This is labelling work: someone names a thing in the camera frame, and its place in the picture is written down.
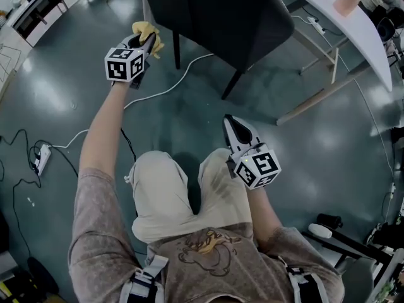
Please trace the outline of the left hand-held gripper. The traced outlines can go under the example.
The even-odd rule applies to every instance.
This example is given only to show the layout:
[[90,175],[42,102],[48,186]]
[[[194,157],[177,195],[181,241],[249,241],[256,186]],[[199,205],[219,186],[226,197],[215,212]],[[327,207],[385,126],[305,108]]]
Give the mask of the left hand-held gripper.
[[157,34],[152,32],[140,43],[140,33],[126,37],[119,46],[111,48],[104,58],[106,78],[109,81],[129,83],[138,89],[148,69],[146,58],[152,53]]

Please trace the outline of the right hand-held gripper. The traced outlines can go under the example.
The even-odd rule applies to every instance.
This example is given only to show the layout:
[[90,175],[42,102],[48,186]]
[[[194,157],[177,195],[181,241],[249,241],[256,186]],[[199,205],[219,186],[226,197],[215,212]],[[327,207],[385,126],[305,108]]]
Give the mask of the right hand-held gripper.
[[226,161],[231,178],[239,177],[249,190],[264,187],[282,171],[275,152],[266,143],[260,143],[258,132],[239,117],[225,114],[222,121],[225,142],[231,152],[238,145],[254,145],[247,150],[232,153]]

